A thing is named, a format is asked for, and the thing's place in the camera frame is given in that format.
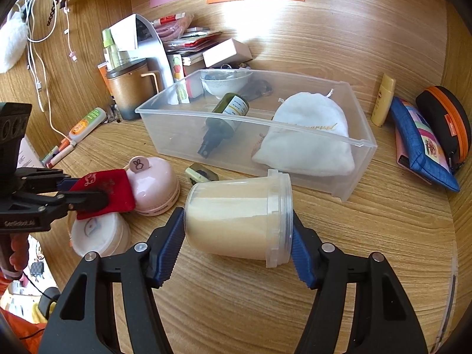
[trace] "orange fabric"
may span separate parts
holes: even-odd
[[[434,97],[442,104],[442,106],[449,113],[454,128],[457,130],[457,139],[459,140],[459,162],[462,163],[467,157],[469,151],[469,140],[467,139],[467,131],[464,123],[462,122],[461,115],[457,111],[457,108],[449,100],[449,98],[436,86],[430,86],[426,89],[429,93],[433,94]]]
[[[10,282],[11,281],[4,279],[3,275],[0,274],[0,297],[3,295]],[[24,320],[20,317],[17,317],[16,315],[11,314],[10,312],[6,312],[2,308],[0,308],[0,312],[3,314],[11,329],[18,338],[30,336],[36,331],[44,329],[46,327],[45,323],[39,323],[35,325],[33,323],[28,322],[27,320]],[[21,342],[23,342],[24,346],[28,349],[30,353],[37,354],[39,343],[41,343],[41,338],[42,331],[36,334],[34,337],[24,339]]]

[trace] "blue pouch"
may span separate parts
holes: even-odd
[[[410,157],[410,169],[445,188],[458,192],[444,152],[430,126],[416,107],[398,97],[390,106],[395,125]]]

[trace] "brown mug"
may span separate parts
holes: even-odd
[[[152,77],[152,80],[144,78],[148,76]],[[135,109],[161,90],[160,74],[158,71],[148,70],[145,58],[125,63],[109,71],[107,79],[124,120],[139,118]]]

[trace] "marker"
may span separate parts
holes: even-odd
[[[53,147],[53,149],[46,155],[46,157],[44,157],[41,161],[41,163],[43,165],[47,165],[51,159],[53,159],[54,157],[56,157],[58,154],[59,154],[60,150],[59,150],[59,147],[56,145],[55,147]]]
[[[70,145],[70,140],[68,138],[63,139],[60,143],[59,151],[63,151],[69,145]]]
[[[51,159],[50,163],[46,165],[48,169],[51,169],[53,166],[55,166],[59,161],[61,161],[65,156],[70,154],[71,151],[74,150],[74,147],[76,146],[76,143],[72,141],[72,143],[67,146],[62,152],[60,152],[56,157]]]

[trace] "charging cable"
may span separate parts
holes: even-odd
[[[70,9],[67,8],[67,0],[64,0],[64,8],[62,9],[65,13],[65,18],[67,19],[67,29],[64,31],[64,34],[67,34],[67,44],[69,46],[69,57],[71,58],[72,61],[77,62],[77,56],[76,53],[72,50],[72,47],[70,46],[70,21],[69,21],[69,12]]]
[[[35,2],[36,2],[36,0],[25,0],[26,15],[27,15],[26,23],[28,25],[29,33],[30,33],[31,37],[34,36],[34,31],[35,31],[35,14],[34,14]],[[68,140],[70,140],[67,135],[65,135],[63,132],[59,131],[58,129],[56,129],[53,125],[53,119],[52,119],[52,111],[53,110],[52,110],[52,107],[51,107],[51,98],[50,98],[50,94],[49,94],[49,86],[48,86],[48,79],[47,79],[47,74],[46,74],[46,66],[44,65],[43,59],[41,58],[41,56],[39,56],[39,54],[37,53],[37,51],[35,49],[35,46],[34,46],[35,43],[43,42],[46,39],[48,39],[51,36],[51,34],[54,32],[54,29],[56,28],[56,24],[57,24],[57,9],[54,12],[54,25],[53,25],[53,28],[52,28],[51,32],[44,39],[41,39],[41,40],[31,40],[30,38],[28,38],[28,40],[29,40],[28,63],[29,63],[29,69],[30,69],[31,74],[32,74],[33,79],[34,79],[34,83],[35,83],[35,87],[36,87],[36,94],[37,94],[38,104],[39,104],[40,110],[43,113],[45,113],[45,109],[44,109],[44,106],[42,104],[41,96],[40,96],[40,91],[42,91],[42,86],[41,86],[41,81],[39,80],[38,72],[37,72],[37,69],[36,69],[35,55],[39,59],[39,61],[41,62],[41,66],[42,66],[42,73],[43,73],[43,77],[44,77],[46,97],[48,99],[47,110],[48,110],[48,115],[49,115],[49,125],[50,125],[51,129],[53,131],[55,131],[57,134],[61,135],[63,138],[67,138]]]

